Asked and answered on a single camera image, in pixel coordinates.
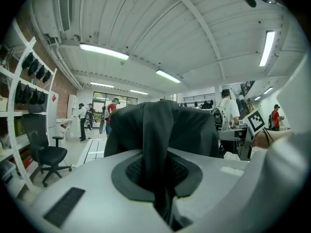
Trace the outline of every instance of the red shirt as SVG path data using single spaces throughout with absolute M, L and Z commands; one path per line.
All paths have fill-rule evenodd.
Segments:
M 108 107 L 107 107 L 107 110 L 108 110 L 108 113 L 109 113 L 109 114 L 111 114 L 111 112 L 114 111 L 114 110 L 116 110 L 116 109 L 117 109 L 117 106 L 116 106 L 115 103 L 111 103 L 111 104 L 109 104 Z M 106 122 L 107 122 L 108 124 L 110 124 L 110 118 L 106 119 Z
M 271 115 L 272 115 L 272 117 L 273 117 L 273 121 L 274 121 L 276 127 L 280 127 L 279 121 L 278 121 L 278 119 L 277 119 L 277 118 L 279 117 L 278 112 L 277 112 L 277 111 L 273 111 L 273 112 L 271 113 Z

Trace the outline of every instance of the black office chair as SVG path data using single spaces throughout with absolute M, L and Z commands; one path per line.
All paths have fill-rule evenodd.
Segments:
M 58 166 L 65 158 L 67 149 L 58 146 L 58 141 L 64 139 L 61 136 L 53 137 L 53 139 L 56 140 L 56 147 L 49 146 L 48 137 L 46 135 L 45 116 L 40 114 L 27 114 L 22 116 L 21 121 L 30 142 L 33 160 L 38 162 L 41 173 L 43 173 L 43 171 L 49 171 L 42 181 L 44 187 L 48 186 L 45 181 L 52 173 L 57 174 L 57 176 L 61 178 L 62 176 L 57 172 L 58 170 L 69 168 L 69 172 L 71 172 L 72 169 L 70 166 Z

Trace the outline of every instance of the fluorescent light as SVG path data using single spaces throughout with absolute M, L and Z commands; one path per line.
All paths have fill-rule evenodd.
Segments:
M 103 83 L 95 83 L 95 82 L 91 82 L 92 85 L 98 85 L 98 86 L 104 86 L 104 87 L 110 87 L 113 88 L 113 85 L 109 85 L 109 84 L 103 84 Z
M 167 78 L 167 79 L 169 79 L 169 80 L 174 81 L 175 83 L 180 83 L 180 80 L 174 78 L 173 76 L 167 74 L 166 72 L 164 72 L 164 71 L 162 71 L 162 70 L 158 70 L 158 71 L 156 71 L 156 73 L 157 73 L 157 74 L 160 74 L 161 76 L 163 76 L 163 77 L 165 77 L 165 78 Z
M 134 91 L 134 90 L 130 90 L 130 92 L 135 92 L 135 93 L 139 93 L 139 94 L 144 94 L 144 95 L 148 95 L 148 93 L 145 93 L 145 92 L 141 92 L 141 91 Z
M 267 94 L 269 91 L 271 91 L 273 89 L 273 87 L 270 87 L 268 90 L 266 90 L 265 92 L 264 92 L 264 94 Z
M 266 43 L 265 43 L 263 54 L 262 54 L 261 61 L 259 64 L 260 67 L 264 67 L 267 63 L 267 60 L 269 58 L 269 55 L 272 49 L 275 35 L 276 35 L 276 32 L 267 32 L 266 34 Z
M 80 49 L 85 50 L 85 51 L 98 52 L 98 53 L 110 55 L 110 56 L 123 59 L 123 60 L 127 60 L 129 57 L 128 54 L 125 54 L 125 53 L 121 53 L 115 50 L 111 50 L 109 48 L 99 47 L 99 46 L 86 44 L 86 43 L 81 43 Z

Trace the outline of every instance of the floor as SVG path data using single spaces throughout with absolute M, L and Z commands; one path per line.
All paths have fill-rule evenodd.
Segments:
M 92 131 L 86 131 L 86 136 L 89 138 L 99 138 L 99 139 L 106 139 L 107 136 L 106 134 L 99 134 L 98 129 L 93 129 Z M 85 148 L 87 143 L 80 143 L 80 139 L 77 138 L 70 138 L 66 139 L 66 143 L 62 146 L 67 149 L 67 155 L 64 159 L 63 162 L 61 162 L 59 165 L 60 166 L 71 166 L 71 165 L 77 165 L 79 158 L 83 152 L 83 149 Z M 68 175 L 70 172 L 68 169 L 60 170 L 58 171 L 59 174 L 62 177 L 65 177 Z M 40 192 L 44 189 L 46 189 L 43 184 L 42 180 L 44 179 L 45 175 L 47 172 L 45 171 L 43 174 L 39 170 L 36 171 L 31 177 L 31 180 L 33 184 L 36 187 L 39 187 L 40 189 L 37 192 L 32 192 L 28 190 L 27 187 L 24 187 L 23 190 L 19 194 L 19 198 L 24 201 L 25 204 L 31 205 L 35 198 L 40 194 Z M 55 174 L 51 175 L 48 180 L 47 184 L 52 185 L 53 183 L 57 182 L 59 180 L 59 177 Z

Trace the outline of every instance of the ceiling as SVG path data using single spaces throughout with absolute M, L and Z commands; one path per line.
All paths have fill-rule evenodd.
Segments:
M 64 19 L 62 3 L 69 9 L 66 32 L 60 19 Z M 32 0 L 31 4 L 41 35 L 50 37 L 45 43 L 59 51 L 57 58 L 63 58 L 78 82 L 113 84 L 151 97 L 286 76 L 308 46 L 286 9 L 261 0 L 256 8 L 243 0 Z M 260 67 L 267 30 L 276 31 L 276 38 L 271 58 Z M 121 61 L 82 51 L 80 42 L 122 51 L 130 58 Z M 159 68 L 181 83 L 157 75 Z

